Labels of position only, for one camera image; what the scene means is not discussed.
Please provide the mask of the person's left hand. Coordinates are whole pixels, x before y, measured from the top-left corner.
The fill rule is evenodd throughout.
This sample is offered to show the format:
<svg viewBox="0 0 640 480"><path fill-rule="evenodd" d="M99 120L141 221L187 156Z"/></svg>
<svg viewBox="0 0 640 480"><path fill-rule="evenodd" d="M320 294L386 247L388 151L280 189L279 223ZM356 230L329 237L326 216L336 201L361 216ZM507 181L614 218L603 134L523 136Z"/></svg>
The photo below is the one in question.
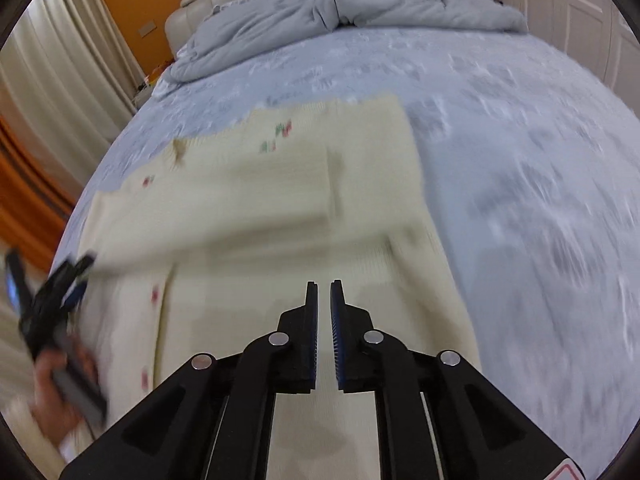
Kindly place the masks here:
<svg viewBox="0 0 640 480"><path fill-rule="evenodd" d="M65 370L67 354L55 348L41 351L34 365L34 400L30 412L41 433L58 448L66 437L85 421L72 404L63 399L53 381L53 373Z"/></svg>

